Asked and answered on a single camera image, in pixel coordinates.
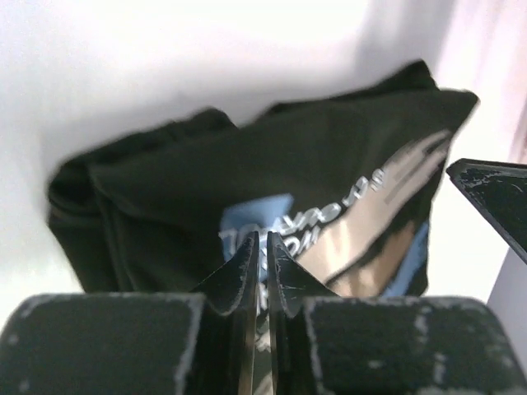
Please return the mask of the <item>black t shirt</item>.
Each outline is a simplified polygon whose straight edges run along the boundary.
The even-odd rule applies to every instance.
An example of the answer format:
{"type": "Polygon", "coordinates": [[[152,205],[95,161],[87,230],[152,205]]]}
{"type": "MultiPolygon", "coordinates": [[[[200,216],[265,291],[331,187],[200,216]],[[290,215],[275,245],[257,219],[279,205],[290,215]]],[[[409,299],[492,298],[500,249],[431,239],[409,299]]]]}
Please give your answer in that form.
{"type": "Polygon", "coordinates": [[[66,161],[49,228],[88,292],[186,292],[274,232],[338,295],[419,296],[432,200],[477,104],[417,61],[242,127],[206,109],[66,161]]]}

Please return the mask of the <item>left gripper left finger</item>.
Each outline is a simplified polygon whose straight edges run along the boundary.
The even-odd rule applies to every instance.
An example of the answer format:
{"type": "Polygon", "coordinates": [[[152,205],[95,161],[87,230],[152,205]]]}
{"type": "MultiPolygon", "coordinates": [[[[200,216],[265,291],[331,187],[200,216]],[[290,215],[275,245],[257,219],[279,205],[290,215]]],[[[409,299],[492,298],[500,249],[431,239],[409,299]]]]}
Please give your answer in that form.
{"type": "Polygon", "coordinates": [[[4,394],[249,394],[259,235],[190,293],[48,294],[1,335],[4,394]]]}

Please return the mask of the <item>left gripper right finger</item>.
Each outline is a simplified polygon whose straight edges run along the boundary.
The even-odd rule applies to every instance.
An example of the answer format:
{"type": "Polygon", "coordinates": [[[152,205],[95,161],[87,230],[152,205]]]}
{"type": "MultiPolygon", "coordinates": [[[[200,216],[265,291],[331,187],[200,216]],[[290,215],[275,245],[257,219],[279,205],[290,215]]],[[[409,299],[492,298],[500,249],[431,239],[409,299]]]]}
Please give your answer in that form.
{"type": "Polygon", "coordinates": [[[343,298],[267,238],[277,394],[520,394],[496,316],[459,297],[343,298]]]}

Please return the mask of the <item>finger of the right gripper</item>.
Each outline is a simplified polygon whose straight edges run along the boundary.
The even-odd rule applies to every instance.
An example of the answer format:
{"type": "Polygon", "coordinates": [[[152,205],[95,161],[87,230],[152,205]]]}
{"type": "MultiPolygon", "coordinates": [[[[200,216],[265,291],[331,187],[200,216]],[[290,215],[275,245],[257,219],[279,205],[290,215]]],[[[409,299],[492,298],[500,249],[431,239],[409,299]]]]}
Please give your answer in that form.
{"type": "Polygon", "coordinates": [[[459,159],[446,173],[479,214],[526,260],[526,166],[459,159]]]}

